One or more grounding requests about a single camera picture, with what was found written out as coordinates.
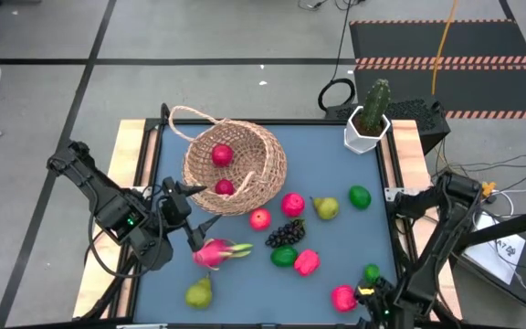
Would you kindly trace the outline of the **red yellow-speckled apple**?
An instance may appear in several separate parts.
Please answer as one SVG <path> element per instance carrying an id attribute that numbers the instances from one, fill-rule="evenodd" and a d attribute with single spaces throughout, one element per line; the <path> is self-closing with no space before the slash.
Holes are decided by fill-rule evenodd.
<path id="1" fill-rule="evenodd" d="M 255 231 L 266 230 L 270 227 L 272 217 L 265 208 L 254 209 L 249 216 L 249 224 Z"/>
<path id="2" fill-rule="evenodd" d="M 211 152 L 211 159 L 215 166 L 226 167 L 229 166 L 234 157 L 233 149 L 223 143 L 216 144 Z"/>

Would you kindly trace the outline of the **silver mounting plate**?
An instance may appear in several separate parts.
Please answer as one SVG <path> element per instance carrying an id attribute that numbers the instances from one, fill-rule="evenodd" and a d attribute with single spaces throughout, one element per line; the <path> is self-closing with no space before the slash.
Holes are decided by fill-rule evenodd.
<path id="1" fill-rule="evenodd" d="M 410 195 L 412 196 L 415 191 L 412 188 L 405 187 L 387 187 L 384 190 L 384 197 L 387 202 L 393 202 L 397 195 Z"/>

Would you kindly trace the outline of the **large round dark lime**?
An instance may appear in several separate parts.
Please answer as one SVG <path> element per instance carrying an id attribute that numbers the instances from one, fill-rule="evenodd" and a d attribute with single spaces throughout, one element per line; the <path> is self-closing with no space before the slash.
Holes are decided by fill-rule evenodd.
<path id="1" fill-rule="evenodd" d="M 299 253 L 290 245 L 273 249 L 270 255 L 271 262 L 281 268 L 291 267 L 298 258 Z"/>

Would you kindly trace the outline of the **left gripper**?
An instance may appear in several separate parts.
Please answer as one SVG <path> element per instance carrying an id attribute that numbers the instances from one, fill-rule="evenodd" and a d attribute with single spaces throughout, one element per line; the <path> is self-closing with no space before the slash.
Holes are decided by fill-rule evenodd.
<path id="1" fill-rule="evenodd" d="M 168 234 L 177 229 L 186 233 L 191 251 L 200 250 L 205 245 L 206 232 L 221 216 L 216 215 L 192 229 L 188 222 L 192 209 L 187 201 L 189 196 L 204 190 L 205 186 L 187 186 L 168 176 L 162 182 L 162 194 L 158 199 L 145 203 L 149 217 L 140 226 L 142 235 L 133 242 L 133 250 L 145 268 L 159 270 L 173 258 L 174 250 Z"/>

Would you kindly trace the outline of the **red bell pepper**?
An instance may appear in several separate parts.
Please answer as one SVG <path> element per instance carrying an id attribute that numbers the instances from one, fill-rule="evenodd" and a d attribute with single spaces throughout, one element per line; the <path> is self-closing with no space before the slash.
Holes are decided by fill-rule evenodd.
<path id="1" fill-rule="evenodd" d="M 302 277 L 307 277 L 321 266 L 319 254 L 312 249 L 305 249 L 296 258 L 293 268 Z"/>
<path id="2" fill-rule="evenodd" d="M 332 307 L 339 313 L 348 313 L 357 307 L 354 289 L 349 285 L 341 285 L 331 291 Z"/>

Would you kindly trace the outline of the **wooden table side board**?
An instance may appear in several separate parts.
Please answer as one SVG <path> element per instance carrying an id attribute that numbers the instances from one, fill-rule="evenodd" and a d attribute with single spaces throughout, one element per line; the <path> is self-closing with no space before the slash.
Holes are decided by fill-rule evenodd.
<path id="1" fill-rule="evenodd" d="M 131 187 L 141 191 L 149 182 L 149 166 L 142 159 L 150 154 L 153 148 L 143 145 L 144 142 L 154 142 L 155 133 L 146 133 L 144 119 L 122 120 L 116 135 L 110 160 L 108 177 L 122 187 Z M 116 269 L 123 257 L 129 253 L 123 251 L 110 237 L 96 226 L 93 232 L 99 237 L 95 241 L 98 253 L 107 259 L 108 266 Z M 79 294 L 76 300 L 73 316 L 80 318 L 90 311 L 93 305 L 106 291 L 113 278 L 102 270 L 91 253 L 85 263 Z M 101 313 L 103 319 L 111 316 L 124 317 L 132 299 L 133 279 L 127 279 L 111 300 L 110 305 Z"/>
<path id="2" fill-rule="evenodd" d="M 397 156 L 400 168 L 400 178 L 405 189 L 410 192 L 421 191 L 429 188 L 430 175 L 427 172 L 426 160 L 422 151 L 421 141 L 415 121 L 392 121 L 390 131 L 393 133 L 393 140 L 396 147 L 391 151 L 388 146 L 387 136 L 382 140 L 382 150 L 384 156 L 387 181 L 389 186 L 398 187 L 395 181 L 393 168 L 394 161 L 392 155 Z M 416 245 L 416 253 L 421 254 L 427 241 L 432 235 L 436 226 L 437 212 L 430 208 L 426 212 L 426 218 L 421 218 L 413 225 L 409 237 L 413 238 Z M 462 319 L 462 312 L 459 306 L 458 294 L 453 279 L 450 262 L 447 261 L 438 275 L 441 295 L 447 302 L 447 307 L 459 320 Z"/>

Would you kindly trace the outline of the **woven wicker basket with handles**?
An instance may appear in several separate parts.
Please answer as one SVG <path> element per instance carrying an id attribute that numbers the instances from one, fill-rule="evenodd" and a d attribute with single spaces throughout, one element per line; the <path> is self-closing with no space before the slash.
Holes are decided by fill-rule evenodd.
<path id="1" fill-rule="evenodd" d="M 189 111 L 212 124 L 195 137 L 181 132 L 174 122 L 179 111 Z M 283 187 L 288 161 L 276 136 L 253 122 L 216 119 L 187 106 L 174 106 L 167 119 L 173 133 L 189 142 L 182 161 L 182 178 L 189 186 L 205 186 L 206 190 L 193 196 L 204 211 L 235 216 L 264 206 Z M 223 143 L 234 151 L 229 166 L 215 166 L 211 152 Z M 218 195 L 215 185 L 220 179 L 230 180 L 235 187 L 232 196 Z"/>

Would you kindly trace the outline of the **bright green pointed lime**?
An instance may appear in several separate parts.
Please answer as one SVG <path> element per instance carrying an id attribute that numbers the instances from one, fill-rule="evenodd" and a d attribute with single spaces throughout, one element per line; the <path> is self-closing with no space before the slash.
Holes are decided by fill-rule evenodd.
<path id="1" fill-rule="evenodd" d="M 348 196 L 350 202 L 358 209 L 366 209 L 372 202 L 370 192 L 363 186 L 351 186 Z"/>

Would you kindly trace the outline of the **pink red apple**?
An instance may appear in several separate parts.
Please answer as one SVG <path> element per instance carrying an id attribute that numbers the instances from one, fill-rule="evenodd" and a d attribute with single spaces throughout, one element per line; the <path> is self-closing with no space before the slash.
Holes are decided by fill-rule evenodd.
<path id="1" fill-rule="evenodd" d="M 281 200 L 281 211 L 289 218 L 300 216 L 305 209 L 305 199 L 297 193 L 287 193 Z"/>

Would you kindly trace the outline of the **dark purple grape bunch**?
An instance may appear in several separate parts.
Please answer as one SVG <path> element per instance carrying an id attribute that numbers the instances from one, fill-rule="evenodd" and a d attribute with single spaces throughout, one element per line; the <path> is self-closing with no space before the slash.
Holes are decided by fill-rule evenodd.
<path id="1" fill-rule="evenodd" d="M 294 245 L 300 242 L 306 235 L 305 220 L 296 218 L 289 223 L 274 230 L 266 239 L 265 245 L 273 249 Z"/>

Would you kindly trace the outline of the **green pear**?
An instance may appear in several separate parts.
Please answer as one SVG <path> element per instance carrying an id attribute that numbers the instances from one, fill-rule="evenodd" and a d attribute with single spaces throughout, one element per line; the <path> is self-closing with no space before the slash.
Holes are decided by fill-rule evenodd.
<path id="1" fill-rule="evenodd" d="M 313 197 L 311 200 L 320 219 L 331 220 L 339 214 L 340 205 L 335 197 Z"/>
<path id="2" fill-rule="evenodd" d="M 190 286 L 184 296 L 186 305 L 195 309 L 207 308 L 212 302 L 212 299 L 213 292 L 209 274 Z"/>

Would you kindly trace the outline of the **green cactus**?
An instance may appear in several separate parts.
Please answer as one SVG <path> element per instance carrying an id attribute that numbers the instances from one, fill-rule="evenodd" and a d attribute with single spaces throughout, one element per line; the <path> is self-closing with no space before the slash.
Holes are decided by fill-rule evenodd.
<path id="1" fill-rule="evenodd" d="M 377 135 L 382 128 L 382 117 L 390 103 L 391 90 L 388 80 L 378 79 L 368 91 L 360 115 L 360 129 L 365 135 Z"/>

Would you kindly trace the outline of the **pink dragon fruit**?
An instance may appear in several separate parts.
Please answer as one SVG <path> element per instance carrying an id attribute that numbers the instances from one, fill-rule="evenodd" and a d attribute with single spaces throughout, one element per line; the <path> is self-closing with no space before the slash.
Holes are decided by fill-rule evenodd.
<path id="1" fill-rule="evenodd" d="M 208 239 L 204 246 L 194 252 L 192 259 L 198 266 L 218 271 L 222 263 L 229 259 L 242 258 L 249 255 L 253 245 L 235 243 L 228 239 Z"/>

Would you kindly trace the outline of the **black mat with striped edges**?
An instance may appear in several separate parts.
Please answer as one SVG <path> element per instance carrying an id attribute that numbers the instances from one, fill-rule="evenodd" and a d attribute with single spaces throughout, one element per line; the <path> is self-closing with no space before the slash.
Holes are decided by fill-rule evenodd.
<path id="1" fill-rule="evenodd" d="M 526 119 L 526 40 L 511 19 L 350 24 L 360 97 L 388 80 L 395 101 L 433 97 L 451 119 Z"/>

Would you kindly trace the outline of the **white paper sheet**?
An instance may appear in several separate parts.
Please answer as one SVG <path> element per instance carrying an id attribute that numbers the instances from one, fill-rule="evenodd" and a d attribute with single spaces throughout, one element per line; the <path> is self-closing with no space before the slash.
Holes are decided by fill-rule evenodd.
<path id="1" fill-rule="evenodd" d="M 526 240 L 519 235 L 493 239 L 467 247 L 463 253 L 466 259 L 500 281 L 510 285 L 513 278 L 521 277 L 517 267 Z"/>

